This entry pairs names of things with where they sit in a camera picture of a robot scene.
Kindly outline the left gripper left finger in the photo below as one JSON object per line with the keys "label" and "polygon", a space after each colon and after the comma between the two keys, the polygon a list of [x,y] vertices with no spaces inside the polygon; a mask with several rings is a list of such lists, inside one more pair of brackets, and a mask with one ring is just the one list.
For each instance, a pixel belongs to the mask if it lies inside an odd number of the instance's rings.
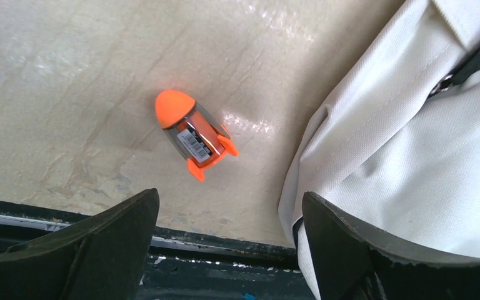
{"label": "left gripper left finger", "polygon": [[159,212],[146,189],[0,253],[0,299],[134,299]]}

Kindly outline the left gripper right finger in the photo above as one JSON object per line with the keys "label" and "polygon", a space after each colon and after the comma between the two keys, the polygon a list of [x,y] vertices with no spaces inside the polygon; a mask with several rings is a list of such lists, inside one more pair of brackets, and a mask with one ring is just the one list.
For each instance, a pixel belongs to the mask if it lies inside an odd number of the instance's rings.
{"label": "left gripper right finger", "polygon": [[302,221],[322,299],[480,299],[480,259],[360,220],[313,192]]}

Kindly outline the beige canvas backpack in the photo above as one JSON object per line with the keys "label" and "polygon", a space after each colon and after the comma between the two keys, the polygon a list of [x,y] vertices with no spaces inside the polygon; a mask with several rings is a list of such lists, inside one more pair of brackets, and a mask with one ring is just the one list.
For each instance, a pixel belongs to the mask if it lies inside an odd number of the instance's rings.
{"label": "beige canvas backpack", "polygon": [[405,1],[314,113],[279,218],[316,299],[303,196],[480,259],[480,1]]}

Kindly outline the orange pencil sharpener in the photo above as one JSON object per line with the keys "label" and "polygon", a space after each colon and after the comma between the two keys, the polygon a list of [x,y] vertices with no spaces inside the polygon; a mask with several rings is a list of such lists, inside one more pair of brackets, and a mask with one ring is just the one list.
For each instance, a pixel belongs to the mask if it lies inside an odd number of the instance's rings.
{"label": "orange pencil sharpener", "polygon": [[160,92],[154,103],[157,121],[186,161],[187,170],[198,181],[204,172],[225,155],[237,156],[226,127],[212,117],[191,96],[175,90]]}

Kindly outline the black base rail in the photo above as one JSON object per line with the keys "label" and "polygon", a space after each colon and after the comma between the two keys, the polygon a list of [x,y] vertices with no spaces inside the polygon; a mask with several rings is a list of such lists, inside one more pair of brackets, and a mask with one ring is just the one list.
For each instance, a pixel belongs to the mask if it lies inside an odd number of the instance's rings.
{"label": "black base rail", "polygon": [[[51,233],[85,215],[0,201],[0,225],[19,237],[10,245]],[[157,227],[138,299],[312,299],[291,247]]]}

